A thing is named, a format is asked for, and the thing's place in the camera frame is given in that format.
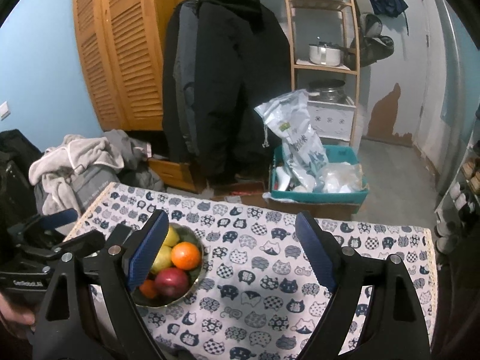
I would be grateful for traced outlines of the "person's left hand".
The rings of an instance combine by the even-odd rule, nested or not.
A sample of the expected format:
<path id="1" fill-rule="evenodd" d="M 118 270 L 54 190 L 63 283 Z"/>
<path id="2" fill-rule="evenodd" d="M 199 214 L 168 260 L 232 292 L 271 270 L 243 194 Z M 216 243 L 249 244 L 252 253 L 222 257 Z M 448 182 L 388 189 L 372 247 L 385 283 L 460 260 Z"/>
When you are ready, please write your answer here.
<path id="1" fill-rule="evenodd" d="M 23 326 L 35 324 L 35 314 L 27 307 L 16 305 L 2 293 L 0 294 L 1 323 L 10 328 L 13 323 Z"/>

